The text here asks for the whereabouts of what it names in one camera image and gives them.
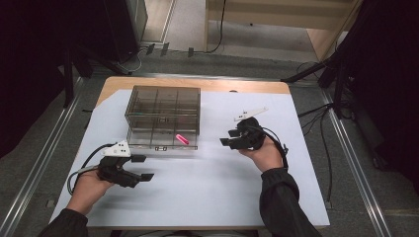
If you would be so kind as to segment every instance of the white paper sheet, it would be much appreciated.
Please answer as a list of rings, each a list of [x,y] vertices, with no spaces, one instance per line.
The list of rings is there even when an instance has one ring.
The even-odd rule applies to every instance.
[[[124,117],[130,90],[119,90],[92,114],[70,174],[97,147],[126,139]],[[254,227],[263,226],[259,214],[261,172],[219,139],[234,129],[243,110],[268,107],[256,116],[290,149],[290,173],[298,183],[299,203],[315,226],[329,225],[328,216],[296,116],[286,94],[202,92],[198,150],[144,150],[144,163],[126,163],[127,171],[154,173],[150,182],[134,189],[112,187],[88,214],[88,226],[124,228]],[[89,165],[98,164],[97,154]],[[66,207],[70,195],[64,185],[51,220]]]

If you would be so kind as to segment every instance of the metal rail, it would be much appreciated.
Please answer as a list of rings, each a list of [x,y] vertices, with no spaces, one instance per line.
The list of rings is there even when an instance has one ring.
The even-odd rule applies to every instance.
[[[333,102],[330,94],[325,89],[322,90],[322,93],[325,103]],[[391,236],[391,232],[387,223],[385,222],[384,215],[370,187],[367,177],[364,174],[363,168],[361,167],[358,156],[355,153],[354,147],[352,146],[344,124],[337,119],[333,111],[329,111],[329,115],[336,130],[336,134],[339,137],[339,141],[341,142],[346,159],[348,160],[352,175],[354,176],[355,182],[357,183],[358,189],[360,190],[360,194],[366,206],[367,212],[370,215],[373,227],[376,230],[377,236]]]
[[[49,160],[55,150],[56,145],[58,144],[62,133],[64,132],[67,124],[74,112],[74,109],[80,98],[80,89],[83,86],[83,79],[79,77],[75,85],[75,96],[73,101],[68,105],[66,109],[63,109],[61,115],[58,118],[54,128],[52,129],[51,134],[49,135],[43,149],[38,156],[37,161],[34,164],[28,178],[25,180],[18,194],[16,195],[13,203],[7,213],[6,218],[4,219],[0,227],[0,236],[2,237],[11,237],[15,232],[19,221],[21,220],[32,195],[34,194],[43,172],[46,170],[46,167],[49,163]]]

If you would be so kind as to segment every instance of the black clamp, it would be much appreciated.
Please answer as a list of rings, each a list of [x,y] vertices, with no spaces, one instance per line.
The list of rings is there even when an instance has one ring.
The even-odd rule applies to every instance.
[[[288,169],[287,153],[289,149],[285,144],[283,147],[279,140],[267,133],[255,118],[251,117],[242,120],[237,124],[236,129],[230,130],[228,134],[232,138],[220,138],[219,140],[223,146],[229,146],[230,149],[250,148],[258,150],[262,147],[265,137],[268,136],[274,141],[275,146],[280,151],[280,154],[283,157],[284,168]]]
[[[101,180],[120,185],[124,188],[134,188],[139,182],[148,182],[153,178],[154,174],[137,175],[124,170],[123,165],[129,160],[131,160],[131,162],[143,162],[145,160],[145,156],[105,156],[98,166],[99,178]]]

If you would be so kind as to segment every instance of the person's left hand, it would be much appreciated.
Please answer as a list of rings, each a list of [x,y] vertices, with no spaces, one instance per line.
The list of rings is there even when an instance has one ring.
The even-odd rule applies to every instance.
[[[86,215],[92,206],[98,201],[113,184],[102,181],[98,177],[98,171],[89,171],[82,174],[74,189],[73,196],[67,205],[68,209],[75,210]]]

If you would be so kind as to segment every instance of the person's right hand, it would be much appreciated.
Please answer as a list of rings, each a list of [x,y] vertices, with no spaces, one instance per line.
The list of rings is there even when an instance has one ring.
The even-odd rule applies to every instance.
[[[283,157],[269,137],[265,137],[262,147],[258,150],[240,149],[238,152],[252,159],[262,173],[273,168],[284,167]]]

